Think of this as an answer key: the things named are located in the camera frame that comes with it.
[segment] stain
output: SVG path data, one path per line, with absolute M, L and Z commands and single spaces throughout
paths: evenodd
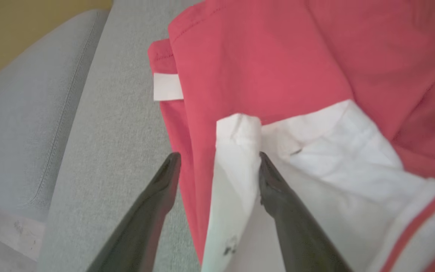
M 291 153 L 290 156 L 297 155 L 297 154 L 300 153 L 301 151 L 302 151 L 301 149 L 300 149 L 300 150 L 297 150 L 297 151 Z
M 236 236 L 231 237 L 228 241 L 226 241 L 226 248 L 224 249 L 223 256 L 228 255 L 229 253 L 236 253 L 236 248 L 238 246 L 238 238 Z
M 14 228 L 18 231 L 19 234 L 23 234 L 23 225 L 17 220 L 14 222 Z

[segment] beige wall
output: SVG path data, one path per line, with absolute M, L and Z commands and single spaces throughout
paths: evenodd
M 0 0 L 0 69 L 73 16 L 112 0 Z

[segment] gray couch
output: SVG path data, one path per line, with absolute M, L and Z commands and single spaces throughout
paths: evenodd
M 171 152 L 147 49 L 197 0 L 115 0 L 0 71 L 0 208 L 46 222 L 39 272 L 83 272 Z M 199 263 L 180 193 L 154 271 Z

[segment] clothing tag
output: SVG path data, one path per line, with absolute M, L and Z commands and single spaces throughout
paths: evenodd
M 154 101 L 183 100 L 178 74 L 154 73 Z

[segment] stitching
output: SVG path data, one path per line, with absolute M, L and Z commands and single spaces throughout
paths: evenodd
M 169 58 L 169 57 L 174 57 L 174 54 L 171 54 L 171 55 L 168 55 L 168 56 L 163 56 L 163 57 L 158 57 L 158 58 L 155 59 L 155 61 L 157 61 L 157 60 L 167 59 L 167 58 Z
M 49 166 L 50 166 L 50 162 L 52 161 L 52 158 L 55 155 L 55 149 L 56 149 L 56 146 L 57 146 L 57 143 L 58 143 L 59 134 L 60 134 L 61 127 L 62 127 L 62 121 L 63 121 L 64 115 L 65 115 L 65 109 L 67 108 L 67 106 L 69 104 L 69 101 L 71 100 L 71 89 L 74 86 L 76 75 L 78 74 L 78 72 L 80 70 L 80 64 L 82 63 L 82 60 L 83 60 L 83 55 L 85 54 L 85 51 L 86 51 L 86 49 L 88 47 L 88 41 L 90 40 L 90 37 L 92 36 L 92 34 L 93 34 L 94 30 L 95 30 L 95 25 L 97 24 L 99 17 L 100 17 L 100 11 L 97 12 L 97 17 L 95 17 L 95 21 L 93 22 L 92 28 L 90 30 L 90 34 L 88 35 L 88 37 L 87 37 L 87 39 L 85 41 L 85 47 L 83 48 L 83 51 L 82 51 L 82 53 L 80 55 L 80 59 L 78 60 L 77 67 L 76 67 L 75 73 L 73 75 L 73 79 L 71 80 L 71 85 L 70 85 L 70 88 L 68 90 L 68 94 L 67 94 L 67 97 L 66 97 L 66 100 L 65 100 L 65 105 L 63 106 L 63 109 L 62 109 L 62 113 L 60 114 L 60 120 L 58 122 L 57 132 L 55 134 L 55 137 L 53 137 L 53 145 L 52 145 L 52 147 L 50 149 L 50 152 L 49 152 L 48 160 L 46 162 L 45 170 L 43 171 L 43 174 L 42 174 L 40 185 L 38 186 L 38 189 L 37 189 L 34 197 L 30 201 L 28 201 L 26 204 L 19 205 L 20 208 L 24 208 L 24 207 L 30 205 L 31 203 L 33 203 L 33 201 L 36 199 L 36 197 L 40 193 L 41 187 L 42 187 L 44 181 L 46 181 L 46 174 L 48 172 L 48 169 L 49 169 Z
M 216 14 L 217 12 L 223 10 L 226 6 L 220 7 L 218 9 L 215 9 L 214 11 L 212 11 L 207 17 L 205 17 L 204 19 L 201 19 L 199 21 L 194 22 L 192 25 L 188 26 L 186 29 L 184 29 L 178 36 L 176 36 L 176 38 L 174 38 L 174 41 L 172 41 L 172 43 L 175 43 L 176 40 L 178 38 L 180 38 L 181 36 L 183 36 L 184 33 L 186 33 L 187 31 L 189 31 L 191 28 L 193 28 L 194 26 L 204 22 L 205 20 L 207 20 L 209 17 L 211 17 L 212 15 Z

